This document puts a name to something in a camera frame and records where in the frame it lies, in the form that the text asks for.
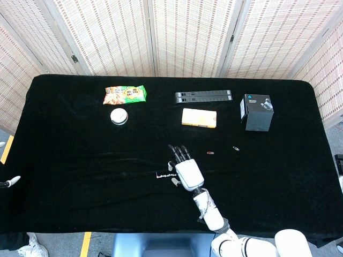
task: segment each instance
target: white round container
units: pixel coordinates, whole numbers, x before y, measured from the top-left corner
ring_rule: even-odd
[[[111,112],[111,120],[116,125],[123,125],[128,121],[129,115],[123,108],[114,109]]]

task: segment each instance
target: black product box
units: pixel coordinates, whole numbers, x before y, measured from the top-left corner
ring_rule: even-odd
[[[245,94],[241,101],[241,123],[245,130],[269,131],[274,114],[269,95]]]

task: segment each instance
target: white sneaker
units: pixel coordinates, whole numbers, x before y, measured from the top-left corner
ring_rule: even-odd
[[[35,233],[27,234],[30,237],[29,245],[18,249],[19,255],[24,257],[49,257],[47,249],[38,243]]]

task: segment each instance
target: chip bag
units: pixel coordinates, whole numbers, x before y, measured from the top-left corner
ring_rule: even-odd
[[[105,88],[106,95],[103,104],[125,104],[146,102],[146,90],[143,85],[139,87],[117,86]]]

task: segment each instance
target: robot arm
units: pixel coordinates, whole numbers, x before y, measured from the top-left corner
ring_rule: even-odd
[[[238,238],[230,229],[228,220],[223,218],[210,193],[203,188],[204,177],[184,146],[168,145],[175,155],[175,165],[183,187],[193,192],[193,200],[208,229],[219,234],[212,243],[212,250],[218,257],[312,257],[305,236],[296,230],[282,230],[275,235],[278,249],[271,243],[254,238]]]

